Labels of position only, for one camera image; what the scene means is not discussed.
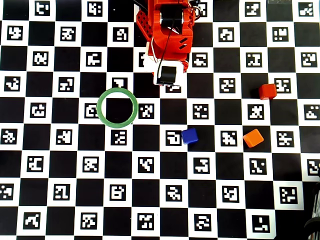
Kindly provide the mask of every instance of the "blue cube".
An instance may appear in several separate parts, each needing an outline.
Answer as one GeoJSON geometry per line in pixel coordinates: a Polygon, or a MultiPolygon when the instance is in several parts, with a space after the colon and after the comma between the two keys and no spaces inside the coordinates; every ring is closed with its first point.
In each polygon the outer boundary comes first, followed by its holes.
{"type": "Polygon", "coordinates": [[[183,130],[182,133],[182,140],[184,144],[191,144],[198,142],[198,135],[195,128],[189,128],[187,130],[183,130]]]}

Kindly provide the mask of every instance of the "orange cube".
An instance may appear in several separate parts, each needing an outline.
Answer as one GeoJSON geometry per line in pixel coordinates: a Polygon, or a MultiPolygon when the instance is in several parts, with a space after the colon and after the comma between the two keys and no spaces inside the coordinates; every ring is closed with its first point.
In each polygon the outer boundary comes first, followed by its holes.
{"type": "Polygon", "coordinates": [[[263,84],[259,87],[259,95],[261,100],[273,99],[277,96],[277,89],[274,83],[272,84],[263,84]]]}
{"type": "Polygon", "coordinates": [[[244,141],[249,148],[252,148],[264,141],[264,138],[261,136],[258,129],[254,129],[251,132],[243,136],[244,141]]]}

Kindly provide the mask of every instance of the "cube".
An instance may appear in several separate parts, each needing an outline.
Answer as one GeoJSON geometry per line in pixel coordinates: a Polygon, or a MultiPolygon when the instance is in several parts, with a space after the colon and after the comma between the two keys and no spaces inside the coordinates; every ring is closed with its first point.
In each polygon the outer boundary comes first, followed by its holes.
{"type": "Polygon", "coordinates": [[[262,137],[258,129],[254,129],[251,132],[247,133],[243,136],[243,139],[249,148],[252,148],[264,141],[264,138],[262,137]]]}
{"type": "Polygon", "coordinates": [[[274,83],[272,84],[263,84],[259,87],[259,95],[261,100],[273,99],[277,96],[277,88],[274,83]]]}
{"type": "Polygon", "coordinates": [[[195,128],[183,130],[181,135],[184,144],[191,144],[198,141],[198,135],[195,128]]]}

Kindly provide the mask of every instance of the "red cube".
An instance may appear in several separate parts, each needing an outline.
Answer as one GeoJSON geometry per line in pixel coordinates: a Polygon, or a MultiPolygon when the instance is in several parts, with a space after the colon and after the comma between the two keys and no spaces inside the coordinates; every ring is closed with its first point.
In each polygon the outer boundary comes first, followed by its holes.
{"type": "Polygon", "coordinates": [[[272,84],[263,84],[259,87],[259,95],[261,100],[273,99],[277,96],[277,88],[274,83],[272,84]]]}

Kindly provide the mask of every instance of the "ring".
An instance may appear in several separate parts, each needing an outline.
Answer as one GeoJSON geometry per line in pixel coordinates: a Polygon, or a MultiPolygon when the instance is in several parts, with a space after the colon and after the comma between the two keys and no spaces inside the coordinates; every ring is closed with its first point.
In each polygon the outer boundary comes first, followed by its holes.
{"type": "Polygon", "coordinates": [[[120,88],[120,87],[113,87],[113,88],[110,88],[101,94],[101,96],[99,97],[98,102],[96,104],[96,112],[97,112],[98,117],[101,120],[101,122],[103,122],[106,126],[108,126],[110,128],[114,128],[114,129],[120,129],[120,128],[124,128],[124,127],[128,126],[129,124],[131,124],[135,120],[137,113],[138,113],[138,102],[137,102],[136,97],[127,89],[120,88]],[[105,116],[102,114],[102,102],[103,102],[103,100],[105,100],[107,98],[107,96],[109,94],[112,94],[112,93],[123,93],[130,98],[130,100],[132,102],[132,114],[128,118],[128,120],[121,122],[121,123],[114,123],[114,122],[107,120],[105,118],[105,116]]]}

